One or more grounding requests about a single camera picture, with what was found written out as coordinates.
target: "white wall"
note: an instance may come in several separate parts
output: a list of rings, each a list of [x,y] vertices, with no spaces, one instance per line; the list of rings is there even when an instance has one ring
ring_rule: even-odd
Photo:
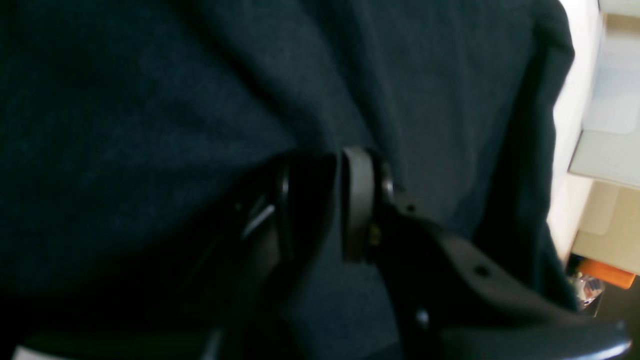
[[[561,3],[569,19],[575,59],[554,108],[556,152],[547,222],[558,256],[566,261],[593,184],[593,180],[567,171],[591,98],[602,19],[597,0],[561,0]]]

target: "orange object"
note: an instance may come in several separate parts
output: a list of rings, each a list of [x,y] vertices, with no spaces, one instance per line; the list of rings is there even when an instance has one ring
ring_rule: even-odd
[[[636,275],[632,272],[592,259],[582,260],[577,270],[623,289],[629,289],[636,278]]]

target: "metal bolt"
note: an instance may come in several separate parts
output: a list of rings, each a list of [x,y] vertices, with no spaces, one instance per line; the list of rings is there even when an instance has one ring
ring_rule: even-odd
[[[415,312],[415,322],[422,330],[429,329],[429,313],[421,307]]]

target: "hole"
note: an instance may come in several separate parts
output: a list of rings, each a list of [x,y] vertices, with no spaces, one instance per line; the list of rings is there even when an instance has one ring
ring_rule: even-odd
[[[489,277],[489,269],[487,269],[483,265],[476,266],[475,271],[476,274],[480,275],[481,277]]]

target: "dark blue cloth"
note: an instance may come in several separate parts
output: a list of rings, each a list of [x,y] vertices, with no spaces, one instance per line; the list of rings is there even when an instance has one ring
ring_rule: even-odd
[[[545,218],[572,59],[557,0],[2,0],[0,291],[81,302],[249,169],[360,145],[423,214],[571,307]],[[314,358],[362,358],[397,331],[337,227],[295,324]]]

